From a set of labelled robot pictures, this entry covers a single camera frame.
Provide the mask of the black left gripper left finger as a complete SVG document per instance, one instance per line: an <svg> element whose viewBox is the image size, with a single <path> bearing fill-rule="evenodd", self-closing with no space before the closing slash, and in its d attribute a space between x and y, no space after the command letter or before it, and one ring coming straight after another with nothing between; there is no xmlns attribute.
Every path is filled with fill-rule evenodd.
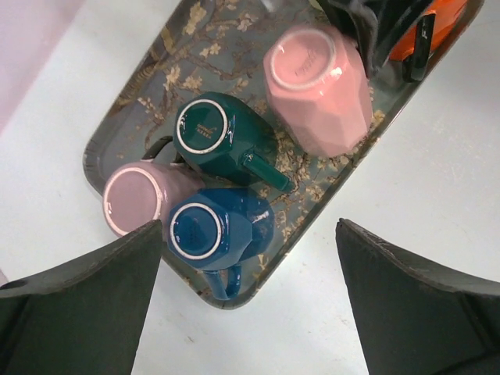
<svg viewBox="0 0 500 375"><path fill-rule="evenodd" d="M163 247L158 220L1 286L3 374L129 374Z"/></svg>

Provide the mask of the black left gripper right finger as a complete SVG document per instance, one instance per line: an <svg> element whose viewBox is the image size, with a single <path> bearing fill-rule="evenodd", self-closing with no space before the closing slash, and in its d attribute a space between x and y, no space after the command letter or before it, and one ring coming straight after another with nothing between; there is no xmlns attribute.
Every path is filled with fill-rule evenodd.
<svg viewBox="0 0 500 375"><path fill-rule="evenodd" d="M400 248L351 220L336 226L371 374L497 374L499 284Z"/></svg>

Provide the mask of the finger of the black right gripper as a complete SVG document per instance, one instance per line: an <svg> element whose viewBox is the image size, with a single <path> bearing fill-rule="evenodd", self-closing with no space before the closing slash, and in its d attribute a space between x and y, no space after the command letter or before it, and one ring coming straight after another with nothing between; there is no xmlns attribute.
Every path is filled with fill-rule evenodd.
<svg viewBox="0 0 500 375"><path fill-rule="evenodd" d="M429 0L319 0L330 24L357 42L365 73L378 74L394 47L430 7Z"/></svg>

